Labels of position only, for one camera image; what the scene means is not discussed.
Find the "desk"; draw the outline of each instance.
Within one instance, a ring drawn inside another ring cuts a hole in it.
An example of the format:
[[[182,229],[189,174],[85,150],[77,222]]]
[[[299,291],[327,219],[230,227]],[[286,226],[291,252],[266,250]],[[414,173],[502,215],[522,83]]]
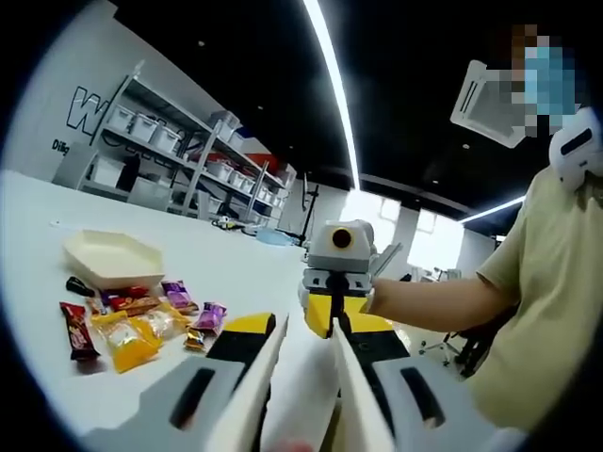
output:
[[[305,264],[299,248],[273,247],[192,218],[178,217],[54,186],[3,171],[2,265],[7,322],[50,405],[76,435],[114,428],[138,409],[139,394],[190,356],[183,337],[158,359],[118,375],[98,336],[106,370],[82,375],[70,361],[60,301],[82,304],[65,290],[71,275],[62,243],[81,229],[131,234],[163,251],[167,279],[182,279],[194,299],[226,305],[229,317],[271,311],[289,329],[272,378],[263,444],[285,436],[318,450],[337,392],[328,341],[302,319],[297,289]]]

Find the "window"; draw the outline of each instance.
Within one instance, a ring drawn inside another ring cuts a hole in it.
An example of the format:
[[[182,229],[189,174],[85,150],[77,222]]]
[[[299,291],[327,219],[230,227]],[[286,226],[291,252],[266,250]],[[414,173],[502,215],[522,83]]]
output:
[[[375,231],[375,248],[383,252],[391,245],[399,215],[399,202],[383,198],[365,191],[352,190],[341,211],[341,221],[363,219]]]
[[[421,209],[408,264],[425,270],[455,268],[463,235],[464,228],[459,222]]]

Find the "black ceiling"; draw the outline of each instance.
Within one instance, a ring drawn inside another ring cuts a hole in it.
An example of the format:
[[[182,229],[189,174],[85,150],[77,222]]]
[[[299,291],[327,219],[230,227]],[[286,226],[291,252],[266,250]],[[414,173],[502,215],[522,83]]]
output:
[[[298,171],[310,171],[310,181],[350,186],[350,177],[340,174],[350,166],[333,89],[301,0],[176,0],[155,16],[139,14],[130,2],[117,3],[118,20],[234,111],[272,153]],[[453,20],[439,10],[437,17],[443,18],[435,19],[435,11],[411,13],[406,2],[381,0],[320,4],[344,81],[361,173],[477,211],[525,192],[547,164],[544,121],[538,138],[525,138],[508,149],[452,124],[449,117],[469,61],[509,67],[512,24],[538,18],[493,23],[462,14]],[[569,39],[563,35],[566,44],[576,38],[568,28],[541,24],[540,29],[569,33]],[[410,208],[466,217],[381,184],[363,183],[362,188]],[[516,211],[467,227],[505,234]]]

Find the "beige tray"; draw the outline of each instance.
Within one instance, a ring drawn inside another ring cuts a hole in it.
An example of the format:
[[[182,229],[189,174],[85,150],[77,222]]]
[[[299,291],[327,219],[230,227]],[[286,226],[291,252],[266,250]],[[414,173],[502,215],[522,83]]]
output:
[[[161,251],[126,234],[82,231],[64,248],[70,266],[98,289],[151,288],[165,276]]]

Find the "purple candy wrapper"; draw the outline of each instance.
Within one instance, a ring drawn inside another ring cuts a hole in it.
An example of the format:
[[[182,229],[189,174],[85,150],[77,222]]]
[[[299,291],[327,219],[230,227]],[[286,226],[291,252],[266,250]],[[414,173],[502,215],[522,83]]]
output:
[[[192,303],[192,298],[182,281],[164,281],[161,283],[171,306],[176,309],[186,308]]]
[[[204,309],[191,328],[200,331],[220,332],[222,322],[226,317],[226,308],[218,303],[204,303]]]

